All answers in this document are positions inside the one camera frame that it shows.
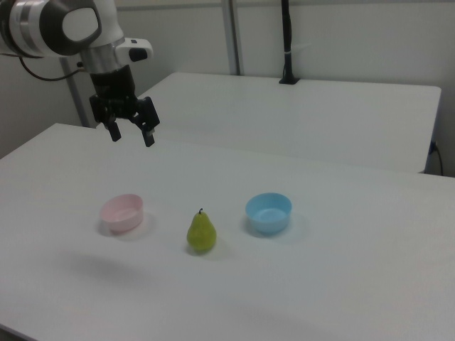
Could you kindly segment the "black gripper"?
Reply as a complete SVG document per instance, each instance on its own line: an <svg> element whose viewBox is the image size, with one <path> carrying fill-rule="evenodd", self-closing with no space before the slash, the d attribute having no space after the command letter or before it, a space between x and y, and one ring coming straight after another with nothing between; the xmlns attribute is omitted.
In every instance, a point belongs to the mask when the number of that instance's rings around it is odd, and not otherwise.
<svg viewBox="0 0 455 341"><path fill-rule="evenodd" d="M142 133L146 147L154 143L154 129L160 124L154 103L150 97L137 99L132 71L129 66L112 72L90 73L95 94L90 97L90 106L97 123L105 124L113 142L121 139L116 121L111 117L128 119Z"/></svg>

